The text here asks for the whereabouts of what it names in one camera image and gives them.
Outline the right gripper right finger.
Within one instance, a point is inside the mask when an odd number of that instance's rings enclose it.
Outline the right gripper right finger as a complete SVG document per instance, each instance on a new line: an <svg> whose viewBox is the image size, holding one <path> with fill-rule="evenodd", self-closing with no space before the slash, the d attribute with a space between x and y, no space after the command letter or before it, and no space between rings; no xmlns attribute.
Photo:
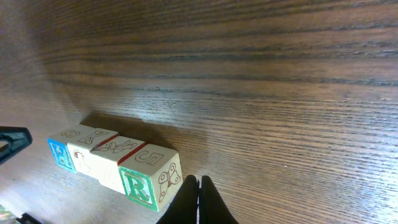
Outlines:
<svg viewBox="0 0 398 224"><path fill-rule="evenodd" d="M200 224L238 224L207 175L201 178L199 214Z"/></svg>

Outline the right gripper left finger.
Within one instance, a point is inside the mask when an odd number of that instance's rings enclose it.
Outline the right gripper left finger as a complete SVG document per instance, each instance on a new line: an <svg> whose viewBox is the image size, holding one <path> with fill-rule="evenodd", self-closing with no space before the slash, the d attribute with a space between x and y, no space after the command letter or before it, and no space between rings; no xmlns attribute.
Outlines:
<svg viewBox="0 0 398 224"><path fill-rule="evenodd" d="M199 183L194 175L186 176L174 199L157 224L196 224Z"/></svg>

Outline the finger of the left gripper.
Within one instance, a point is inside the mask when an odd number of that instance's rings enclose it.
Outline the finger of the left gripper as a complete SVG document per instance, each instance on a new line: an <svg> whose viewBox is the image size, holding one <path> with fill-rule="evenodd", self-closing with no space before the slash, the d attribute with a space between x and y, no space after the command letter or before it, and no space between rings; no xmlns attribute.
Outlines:
<svg viewBox="0 0 398 224"><path fill-rule="evenodd" d="M27 128L1 126L1 164L14 157L32 144L32 136Z"/></svg>

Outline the wooden block blue B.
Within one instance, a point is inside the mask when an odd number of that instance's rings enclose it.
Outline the wooden block blue B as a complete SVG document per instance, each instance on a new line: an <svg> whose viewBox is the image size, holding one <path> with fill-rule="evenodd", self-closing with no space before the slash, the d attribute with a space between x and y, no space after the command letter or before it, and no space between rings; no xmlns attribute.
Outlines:
<svg viewBox="0 0 398 224"><path fill-rule="evenodd" d="M94 128L78 124L74 127L60 131L57 134L51 135L48 139L48 145L55 159L56 165L69 172L75 173L76 169L72 161L71 153L68 150L67 144L75 142L84 135L90 134Z"/></svg>

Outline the wooden block green R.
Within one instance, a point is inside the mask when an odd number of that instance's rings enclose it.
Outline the wooden block green R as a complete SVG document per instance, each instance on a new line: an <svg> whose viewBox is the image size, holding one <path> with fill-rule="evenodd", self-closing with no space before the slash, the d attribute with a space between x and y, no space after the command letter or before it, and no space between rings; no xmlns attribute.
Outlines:
<svg viewBox="0 0 398 224"><path fill-rule="evenodd" d="M178 152L153 144L123 160L119 174L127 198L155 212L173 199L183 183Z"/></svg>

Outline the wooden block red Z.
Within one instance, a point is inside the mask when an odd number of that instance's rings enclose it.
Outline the wooden block red Z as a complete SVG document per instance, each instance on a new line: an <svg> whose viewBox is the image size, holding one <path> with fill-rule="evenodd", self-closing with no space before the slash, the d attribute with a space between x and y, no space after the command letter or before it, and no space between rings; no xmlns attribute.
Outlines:
<svg viewBox="0 0 398 224"><path fill-rule="evenodd" d="M100 184L125 194L119 165L145 145L144 141L118 136L92 150L92 165Z"/></svg>

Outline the wooden block baseball red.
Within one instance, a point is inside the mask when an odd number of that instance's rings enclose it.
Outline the wooden block baseball red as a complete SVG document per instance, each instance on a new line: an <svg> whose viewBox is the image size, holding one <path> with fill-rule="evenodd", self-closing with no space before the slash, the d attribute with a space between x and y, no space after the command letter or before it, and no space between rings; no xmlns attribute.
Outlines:
<svg viewBox="0 0 398 224"><path fill-rule="evenodd" d="M79 124L71 129L69 134L72 138L68 140L67 148L75 169L82 174L97 178L98 172L91 151L118 137L119 133Z"/></svg>

